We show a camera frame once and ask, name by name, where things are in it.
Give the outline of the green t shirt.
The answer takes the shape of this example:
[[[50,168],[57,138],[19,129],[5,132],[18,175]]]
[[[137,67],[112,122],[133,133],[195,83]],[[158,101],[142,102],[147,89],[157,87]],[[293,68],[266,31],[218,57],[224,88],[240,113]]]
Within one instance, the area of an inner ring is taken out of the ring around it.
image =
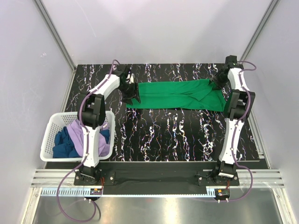
[[[189,109],[222,112],[226,101],[221,90],[214,90],[208,79],[139,83],[140,102],[132,109]]]

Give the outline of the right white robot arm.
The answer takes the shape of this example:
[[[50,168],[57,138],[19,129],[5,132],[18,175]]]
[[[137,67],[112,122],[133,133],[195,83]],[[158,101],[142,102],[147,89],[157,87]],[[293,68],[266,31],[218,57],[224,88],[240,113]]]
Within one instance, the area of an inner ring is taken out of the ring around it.
[[[225,139],[217,165],[211,173],[211,180],[216,185],[226,185],[237,180],[236,153],[239,138],[256,96],[246,85],[244,71],[246,69],[237,61],[237,56],[229,55],[223,68],[209,81],[213,90],[221,90],[227,83],[231,86],[231,93],[223,111],[226,117]]]

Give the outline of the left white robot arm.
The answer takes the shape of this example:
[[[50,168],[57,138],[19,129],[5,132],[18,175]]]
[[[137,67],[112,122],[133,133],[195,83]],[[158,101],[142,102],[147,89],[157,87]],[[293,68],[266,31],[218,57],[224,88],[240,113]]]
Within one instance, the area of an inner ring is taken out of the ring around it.
[[[98,85],[80,94],[78,120],[83,130],[83,156],[76,168],[75,180],[84,185],[103,183],[99,166],[99,134],[106,119],[105,98],[116,89],[121,92],[125,104],[132,105],[133,99],[141,101],[138,82],[127,65],[115,70],[111,68]]]

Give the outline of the lilac t shirt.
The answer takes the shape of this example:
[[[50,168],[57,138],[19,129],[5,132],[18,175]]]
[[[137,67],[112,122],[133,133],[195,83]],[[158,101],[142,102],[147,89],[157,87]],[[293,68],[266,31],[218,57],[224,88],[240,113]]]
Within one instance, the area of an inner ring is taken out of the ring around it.
[[[80,125],[79,120],[74,120],[67,127],[69,137],[73,142],[73,149],[69,153],[69,158],[79,158],[83,156],[83,130]],[[110,152],[110,132],[108,123],[104,122],[103,126],[100,129],[99,133],[99,156],[107,156]]]

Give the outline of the white plastic laundry basket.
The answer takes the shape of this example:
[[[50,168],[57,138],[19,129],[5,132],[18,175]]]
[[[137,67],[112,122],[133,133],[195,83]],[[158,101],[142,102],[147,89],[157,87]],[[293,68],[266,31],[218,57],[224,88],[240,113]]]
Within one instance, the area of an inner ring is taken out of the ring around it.
[[[82,158],[53,158],[53,147],[55,146],[55,136],[61,131],[65,126],[69,125],[71,122],[77,119],[78,112],[60,112],[53,114],[47,124],[42,145],[40,158],[45,162],[78,162]],[[106,160],[110,158],[114,147],[114,135],[115,135],[115,115],[111,111],[106,111],[105,121],[108,124],[108,129],[110,132],[110,149],[106,156],[100,156],[99,160]]]

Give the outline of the dark blue t shirt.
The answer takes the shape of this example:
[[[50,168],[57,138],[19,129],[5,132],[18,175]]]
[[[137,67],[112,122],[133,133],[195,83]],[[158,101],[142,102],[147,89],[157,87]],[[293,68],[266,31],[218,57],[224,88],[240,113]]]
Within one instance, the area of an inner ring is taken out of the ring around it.
[[[68,155],[73,149],[73,142],[66,127],[56,134],[54,144],[53,158],[69,158]]]

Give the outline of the left orange connector box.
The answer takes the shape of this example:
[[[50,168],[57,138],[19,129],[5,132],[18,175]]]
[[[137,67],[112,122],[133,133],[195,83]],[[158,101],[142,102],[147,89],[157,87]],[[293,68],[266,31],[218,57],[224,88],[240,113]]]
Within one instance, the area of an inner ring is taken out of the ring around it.
[[[91,188],[90,195],[102,195],[103,188]]]

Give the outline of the orange connector box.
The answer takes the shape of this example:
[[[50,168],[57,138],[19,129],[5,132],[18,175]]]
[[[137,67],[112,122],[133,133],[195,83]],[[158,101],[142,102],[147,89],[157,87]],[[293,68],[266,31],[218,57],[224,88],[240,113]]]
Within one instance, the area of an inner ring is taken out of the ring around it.
[[[102,195],[103,188],[91,188],[90,195]]]
[[[215,194],[217,196],[227,196],[227,197],[229,197],[230,190],[229,189],[217,189]]]

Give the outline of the right orange connector box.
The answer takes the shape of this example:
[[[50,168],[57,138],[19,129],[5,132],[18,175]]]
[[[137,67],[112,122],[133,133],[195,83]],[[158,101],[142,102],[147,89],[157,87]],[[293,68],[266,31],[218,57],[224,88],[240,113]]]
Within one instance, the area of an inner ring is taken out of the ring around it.
[[[230,190],[229,189],[217,189],[215,194],[217,196],[227,196],[227,197],[229,197]]]

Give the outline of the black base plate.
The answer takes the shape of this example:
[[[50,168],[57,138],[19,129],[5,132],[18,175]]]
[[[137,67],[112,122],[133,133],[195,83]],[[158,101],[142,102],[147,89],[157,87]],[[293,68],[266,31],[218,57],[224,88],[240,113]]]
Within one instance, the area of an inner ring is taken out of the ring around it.
[[[75,174],[74,184],[103,186],[104,195],[170,196],[199,195],[206,192],[199,185],[199,173],[210,171],[216,162],[101,162],[97,168],[104,181],[88,181]]]

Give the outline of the right aluminium frame post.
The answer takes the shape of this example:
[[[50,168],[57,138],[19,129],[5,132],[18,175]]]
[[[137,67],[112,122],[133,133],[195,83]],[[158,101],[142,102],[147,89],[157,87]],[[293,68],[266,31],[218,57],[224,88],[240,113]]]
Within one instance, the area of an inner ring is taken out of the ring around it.
[[[274,14],[276,8],[280,4],[280,0],[271,0],[269,5],[267,6],[261,20],[259,21],[255,31],[253,32],[245,50],[243,51],[241,57],[240,57],[240,63],[244,63],[245,61],[251,62],[254,65],[256,65],[255,62],[249,60],[249,56],[251,55],[255,45],[257,44],[259,37],[261,36],[262,32],[264,31],[266,25],[270,21],[272,15]]]

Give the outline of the aluminium frame post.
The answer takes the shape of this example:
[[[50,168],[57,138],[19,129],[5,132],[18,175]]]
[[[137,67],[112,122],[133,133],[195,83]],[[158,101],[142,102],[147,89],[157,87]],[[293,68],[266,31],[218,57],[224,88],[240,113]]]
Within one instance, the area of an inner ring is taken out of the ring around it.
[[[63,55],[65,61],[67,62],[68,66],[70,67],[71,71],[74,72],[76,69],[76,65],[73,62],[70,54],[68,53],[66,46],[64,45],[57,29],[55,28],[55,25],[43,3],[42,0],[33,0],[37,10],[39,11],[43,21],[45,22],[50,34],[52,35],[56,45],[58,46],[61,54]]]
[[[271,0],[269,5],[267,6],[261,20],[259,21],[255,31],[253,32],[245,50],[243,51],[241,57],[240,57],[240,63],[244,63],[245,61],[251,62],[254,65],[256,65],[255,62],[249,60],[249,56],[251,55],[255,45],[257,44],[259,37],[261,36],[262,32],[264,31],[266,25],[270,21],[272,15],[274,14],[276,8],[280,4],[280,0]]]

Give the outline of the left aluminium frame post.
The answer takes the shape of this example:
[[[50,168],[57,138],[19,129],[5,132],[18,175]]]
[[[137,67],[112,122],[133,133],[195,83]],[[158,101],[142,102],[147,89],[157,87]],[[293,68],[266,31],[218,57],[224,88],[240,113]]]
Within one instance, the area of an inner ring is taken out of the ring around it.
[[[73,62],[70,54],[68,53],[66,46],[64,45],[57,29],[55,28],[55,25],[43,3],[42,0],[33,0],[37,10],[39,11],[43,21],[45,22],[50,34],[52,35],[56,45],[58,46],[61,54],[63,55],[65,61],[67,62],[68,66],[70,67],[71,71],[74,72],[76,69],[76,65]]]

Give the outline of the aluminium front rail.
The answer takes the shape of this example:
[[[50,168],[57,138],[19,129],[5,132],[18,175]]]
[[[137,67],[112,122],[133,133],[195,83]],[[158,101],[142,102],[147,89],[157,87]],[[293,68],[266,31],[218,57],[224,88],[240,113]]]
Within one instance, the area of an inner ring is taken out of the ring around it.
[[[38,169],[35,172],[33,186],[56,186],[69,170],[66,169]],[[199,182],[204,182],[203,173],[197,175],[191,170],[115,170],[104,171],[105,183],[109,186],[116,185],[120,181],[157,181],[157,182],[179,182],[198,178]],[[237,170],[238,184],[231,186],[249,187],[252,182],[254,188],[283,188],[284,183],[280,172],[275,169],[254,169],[248,172],[245,169]]]

